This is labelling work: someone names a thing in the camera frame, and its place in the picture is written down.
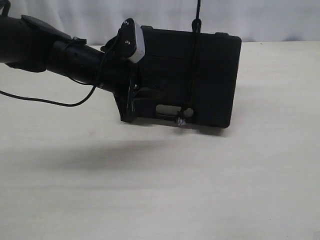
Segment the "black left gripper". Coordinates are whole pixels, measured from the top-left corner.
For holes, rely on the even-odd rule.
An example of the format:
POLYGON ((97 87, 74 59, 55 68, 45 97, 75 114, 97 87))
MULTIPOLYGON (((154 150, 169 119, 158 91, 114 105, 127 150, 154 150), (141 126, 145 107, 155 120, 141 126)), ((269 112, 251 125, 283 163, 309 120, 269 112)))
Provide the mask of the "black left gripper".
POLYGON ((107 54, 100 88, 113 94, 121 120, 136 120, 134 99, 142 89, 141 75, 138 64, 117 52, 120 46, 120 40, 113 37, 100 48, 107 54))

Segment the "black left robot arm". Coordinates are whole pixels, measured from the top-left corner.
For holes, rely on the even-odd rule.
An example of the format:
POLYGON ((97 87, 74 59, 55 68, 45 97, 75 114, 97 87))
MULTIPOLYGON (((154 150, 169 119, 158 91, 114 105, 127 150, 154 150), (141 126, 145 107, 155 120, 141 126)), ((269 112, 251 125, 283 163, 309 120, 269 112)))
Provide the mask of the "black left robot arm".
POLYGON ((120 118, 133 119, 133 101, 138 62, 145 55, 141 27, 126 19, 117 35, 101 49, 87 45, 29 15, 0 17, 0 61, 13 69, 58 75, 113 93, 120 118))

